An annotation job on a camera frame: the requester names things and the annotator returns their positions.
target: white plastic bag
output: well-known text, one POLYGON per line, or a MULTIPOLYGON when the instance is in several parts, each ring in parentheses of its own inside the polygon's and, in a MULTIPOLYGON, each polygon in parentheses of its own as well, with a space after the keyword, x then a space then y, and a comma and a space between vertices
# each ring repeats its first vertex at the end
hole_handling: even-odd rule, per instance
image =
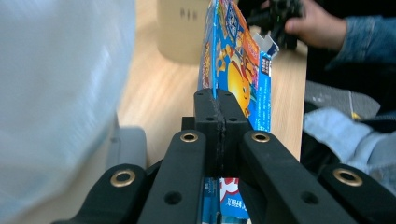
POLYGON ((0 0, 0 223, 65 190, 114 123, 134 0, 0 0))

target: person's arm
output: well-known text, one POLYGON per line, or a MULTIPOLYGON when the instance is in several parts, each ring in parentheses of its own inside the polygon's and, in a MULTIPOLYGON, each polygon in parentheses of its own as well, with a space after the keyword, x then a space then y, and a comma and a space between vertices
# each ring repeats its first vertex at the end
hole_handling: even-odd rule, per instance
POLYGON ((396 18, 334 17, 312 0, 301 0, 304 18, 291 18, 285 31, 307 45, 337 51, 328 67, 341 63, 396 63, 396 18))

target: beige container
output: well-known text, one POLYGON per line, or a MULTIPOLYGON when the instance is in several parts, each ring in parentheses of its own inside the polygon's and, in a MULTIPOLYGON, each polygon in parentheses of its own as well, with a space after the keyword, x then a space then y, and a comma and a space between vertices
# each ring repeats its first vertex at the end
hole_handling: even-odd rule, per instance
POLYGON ((198 64, 210 0, 158 0, 158 50, 175 62, 198 64))

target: wooden surface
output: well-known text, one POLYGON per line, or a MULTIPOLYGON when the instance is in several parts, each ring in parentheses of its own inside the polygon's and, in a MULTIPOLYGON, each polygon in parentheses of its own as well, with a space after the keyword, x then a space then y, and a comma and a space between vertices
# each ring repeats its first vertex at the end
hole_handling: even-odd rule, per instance
MULTIPOLYGON (((156 0, 136 0, 136 40, 130 78, 119 108, 120 125, 139 126, 147 135, 148 165, 163 158, 181 118, 193 116, 198 64, 174 63, 157 49, 156 0)), ((306 46, 282 49, 272 67, 273 133, 300 157, 306 46)))

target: human hand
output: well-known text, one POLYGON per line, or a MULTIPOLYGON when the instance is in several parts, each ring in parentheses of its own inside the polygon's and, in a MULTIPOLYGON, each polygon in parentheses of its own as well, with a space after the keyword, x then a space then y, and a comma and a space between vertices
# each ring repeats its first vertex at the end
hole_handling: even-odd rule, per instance
POLYGON ((304 5, 304 17, 288 19, 285 32, 298 36, 312 47, 341 50, 347 22, 334 17, 313 0, 300 1, 304 5))

